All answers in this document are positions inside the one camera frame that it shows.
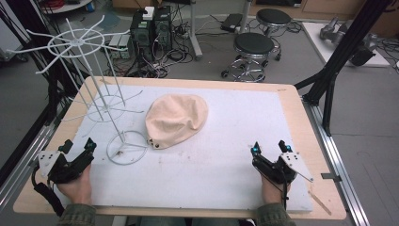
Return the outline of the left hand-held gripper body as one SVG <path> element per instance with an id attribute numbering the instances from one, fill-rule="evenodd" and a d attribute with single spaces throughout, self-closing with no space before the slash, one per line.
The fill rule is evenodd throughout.
<path id="1" fill-rule="evenodd" d="M 58 149 L 42 151 L 39 153 L 40 172 L 55 184 L 67 184 L 77 179 L 93 159 L 93 154 L 85 153 L 85 149 L 73 161 L 68 161 Z"/>

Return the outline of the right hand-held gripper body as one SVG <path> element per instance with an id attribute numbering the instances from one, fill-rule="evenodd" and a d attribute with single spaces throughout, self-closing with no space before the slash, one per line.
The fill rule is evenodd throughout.
<path id="1" fill-rule="evenodd" d="M 254 153 L 252 165 L 263 177 L 269 178 L 275 184 L 290 184 L 297 175 L 313 182 L 313 177 L 299 153 L 282 153 L 276 162 L 269 161 L 260 153 Z"/>

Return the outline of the beige cloth hat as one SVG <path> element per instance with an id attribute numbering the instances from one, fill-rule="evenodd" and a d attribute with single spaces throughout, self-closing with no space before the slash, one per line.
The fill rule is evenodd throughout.
<path id="1" fill-rule="evenodd" d="M 177 145 L 198 133 L 208 118 L 208 105 L 194 94 L 166 94 L 146 114 L 147 141 L 156 150 Z"/>

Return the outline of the white wire hat rack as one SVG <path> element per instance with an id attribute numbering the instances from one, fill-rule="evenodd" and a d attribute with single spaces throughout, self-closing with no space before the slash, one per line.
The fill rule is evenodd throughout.
<path id="1" fill-rule="evenodd" d="M 111 37 L 120 36 L 123 38 L 127 35 L 127 31 L 122 33 L 110 33 L 108 35 L 95 30 L 94 27 L 100 24 L 103 20 L 104 17 L 102 17 L 102 19 L 91 28 L 80 29 L 73 29 L 69 20 L 66 20 L 69 29 L 56 36 L 26 30 L 26 32 L 30 35 L 49 38 L 49 41 L 46 45 L 40 47 L 28 48 L 20 51 L 10 50 L 10 52 L 14 54 L 23 54 L 33 53 L 39 50 L 46 50 L 54 57 L 54 59 L 41 71 L 38 71 L 38 74 L 46 73 L 56 62 L 59 61 L 66 69 L 69 77 L 72 77 L 72 73 L 67 67 L 66 61 L 69 60 L 77 70 L 77 73 L 80 76 L 83 76 L 75 64 L 76 60 L 83 59 L 98 96 L 97 99 L 94 98 L 86 81 L 83 82 L 83 86 L 86 88 L 91 102 L 89 103 L 85 100 L 80 89 L 77 90 L 88 110 L 87 116 L 95 113 L 98 115 L 97 118 L 92 119 L 95 123 L 111 122 L 113 124 L 116 130 L 116 135 L 109 140 L 106 146 L 106 156 L 111 162 L 117 165 L 126 166 L 139 161 L 147 152 L 148 146 L 146 144 L 137 143 L 137 139 L 139 137 L 145 139 L 141 133 L 134 130 L 122 131 L 118 128 L 115 122 L 115 119 L 119 118 L 124 112 L 128 112 L 128 109 L 126 108 L 126 102 L 128 101 L 128 98 L 125 98 L 122 94 L 122 90 L 115 75 L 114 69 L 111 69 L 111 72 L 113 74 L 117 90 L 113 95 L 111 95 L 108 85 L 104 85 L 105 93 L 101 91 L 100 86 L 95 79 L 93 69 L 88 63 L 88 56 L 94 55 L 97 66 L 100 68 L 100 63 L 96 53 L 101 49 L 104 49 L 108 62 L 111 62 L 111 57 L 107 53 L 108 50 L 115 52 L 125 52 L 127 50 L 126 47 L 120 48 L 118 45 L 111 46 L 105 44 L 105 38 L 109 35 Z"/>

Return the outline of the person's right hand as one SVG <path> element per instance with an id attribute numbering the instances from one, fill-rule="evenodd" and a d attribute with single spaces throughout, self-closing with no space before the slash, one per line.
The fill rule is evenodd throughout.
<path id="1" fill-rule="evenodd" d="M 283 185 L 275 184 L 262 176 L 261 191 L 265 204 L 283 203 Z"/>

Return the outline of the person's left hand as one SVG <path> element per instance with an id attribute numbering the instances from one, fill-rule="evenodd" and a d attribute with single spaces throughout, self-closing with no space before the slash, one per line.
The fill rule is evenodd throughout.
<path id="1" fill-rule="evenodd" d="M 91 205 L 91 183 L 90 183 L 90 169 L 88 165 L 82 174 L 75 180 L 67 184 L 57 184 L 58 190 L 65 195 L 71 203 Z"/>

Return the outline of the white foam mat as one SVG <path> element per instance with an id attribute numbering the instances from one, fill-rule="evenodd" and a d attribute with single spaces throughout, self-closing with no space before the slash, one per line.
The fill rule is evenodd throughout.
<path id="1" fill-rule="evenodd" d="M 67 157 L 73 160 L 91 138 L 97 147 L 91 168 L 97 206 L 248 210 L 261 204 L 261 178 L 250 152 L 276 161 L 279 143 L 291 144 L 289 89 L 265 90 L 260 84 L 205 89 L 124 86 L 125 112 L 113 122 L 85 117 Z M 164 150 L 146 142 L 145 117 L 152 103 L 167 94 L 198 95 L 208 105 L 203 128 Z"/>

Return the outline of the thin wooden stick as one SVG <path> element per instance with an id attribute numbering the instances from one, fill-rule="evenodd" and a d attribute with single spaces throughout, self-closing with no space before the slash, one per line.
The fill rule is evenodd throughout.
<path id="1" fill-rule="evenodd" d="M 312 192 L 308 191 L 310 196 L 314 199 L 314 201 L 329 215 L 332 215 L 332 212 L 327 208 L 327 206 Z"/>

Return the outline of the large black round stool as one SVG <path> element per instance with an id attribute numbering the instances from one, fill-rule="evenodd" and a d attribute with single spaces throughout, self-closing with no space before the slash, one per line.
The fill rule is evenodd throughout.
<path id="1" fill-rule="evenodd" d="M 268 58 L 274 49 L 273 41 L 259 33 L 243 33 L 235 37 L 233 48 L 238 56 L 221 72 L 221 77 L 231 75 L 238 82 L 263 82 Z"/>

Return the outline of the white board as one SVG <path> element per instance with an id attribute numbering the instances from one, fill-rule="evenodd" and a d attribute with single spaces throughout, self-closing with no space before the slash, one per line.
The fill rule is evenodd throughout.
<path id="1" fill-rule="evenodd" d="M 327 24 L 303 23 L 302 25 L 308 38 L 311 40 L 313 47 L 316 49 L 319 57 L 324 63 L 326 63 L 330 59 L 336 48 L 336 46 L 330 40 L 322 40 L 319 37 L 320 30 Z M 383 68 L 390 65 L 390 63 L 381 54 L 379 54 L 377 50 L 374 50 L 373 53 L 375 55 L 372 56 L 364 64 L 364 67 Z"/>

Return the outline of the black computer tower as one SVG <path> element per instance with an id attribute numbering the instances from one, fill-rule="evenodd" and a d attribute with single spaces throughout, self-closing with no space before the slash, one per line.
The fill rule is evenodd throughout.
<path id="1" fill-rule="evenodd" d="M 154 13 L 154 28 L 158 45 L 165 51 L 172 49 L 171 7 L 157 8 Z"/>
<path id="2" fill-rule="evenodd" d="M 138 57 L 145 57 L 147 61 L 153 61 L 153 22 L 143 19 L 143 10 L 138 10 L 133 15 L 130 33 Z"/>

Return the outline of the black flat box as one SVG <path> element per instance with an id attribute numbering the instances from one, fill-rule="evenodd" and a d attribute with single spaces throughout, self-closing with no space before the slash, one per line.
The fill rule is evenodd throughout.
<path id="1" fill-rule="evenodd" d="M 243 15 L 241 13 L 229 14 L 220 28 L 224 31 L 235 32 L 235 29 L 241 25 Z"/>

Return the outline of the small black round stool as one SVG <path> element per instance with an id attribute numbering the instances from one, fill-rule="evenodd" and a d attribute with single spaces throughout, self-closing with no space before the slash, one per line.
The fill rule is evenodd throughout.
<path id="1" fill-rule="evenodd" d="M 264 8 L 256 13 L 256 20 L 265 27 L 263 33 L 269 36 L 272 30 L 286 26 L 292 18 L 279 9 Z"/>

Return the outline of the grey metal table leg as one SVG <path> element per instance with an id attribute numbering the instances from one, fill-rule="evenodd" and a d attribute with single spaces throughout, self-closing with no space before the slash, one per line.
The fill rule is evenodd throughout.
<path id="1" fill-rule="evenodd" d="M 194 51 L 195 60 L 200 60 L 202 58 L 202 51 L 200 49 L 200 44 L 196 36 L 196 0 L 190 0 L 189 39 Z"/>

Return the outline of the aluminium rail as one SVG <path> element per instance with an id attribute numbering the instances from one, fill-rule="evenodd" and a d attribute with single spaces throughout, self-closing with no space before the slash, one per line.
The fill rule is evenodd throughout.
<path id="1" fill-rule="evenodd" d="M 25 180 L 39 151 L 49 144 L 68 108 L 69 105 L 59 104 L 51 118 L 47 105 L 0 168 L 0 213 Z"/>
<path id="2" fill-rule="evenodd" d="M 349 174 L 345 168 L 340 152 L 332 136 L 329 136 L 322 126 L 323 113 L 318 106 L 303 102 L 305 110 L 311 120 L 314 133 L 321 141 L 321 149 L 330 168 L 332 180 L 339 190 L 346 213 L 355 226 L 371 226 L 369 219 L 361 205 L 358 194 L 353 187 Z"/>

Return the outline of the small metal bracket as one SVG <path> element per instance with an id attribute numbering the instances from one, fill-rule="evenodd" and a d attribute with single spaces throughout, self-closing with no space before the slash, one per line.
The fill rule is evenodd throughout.
<path id="1" fill-rule="evenodd" d="M 339 183 L 342 180 L 340 175 L 336 175 L 334 173 L 322 173 L 321 176 L 324 180 L 329 179 L 332 180 L 334 183 Z"/>

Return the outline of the black metal frame stand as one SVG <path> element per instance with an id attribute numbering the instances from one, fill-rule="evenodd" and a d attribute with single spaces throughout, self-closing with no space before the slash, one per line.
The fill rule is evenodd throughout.
<path id="1" fill-rule="evenodd" d="M 311 89 L 303 96 L 303 99 L 310 105 L 319 105 L 321 97 L 326 95 L 322 128 L 329 137 L 331 136 L 330 119 L 337 76 L 391 1 L 366 0 L 354 22 L 343 36 L 342 41 L 321 71 L 295 84 L 296 89 L 311 85 Z"/>

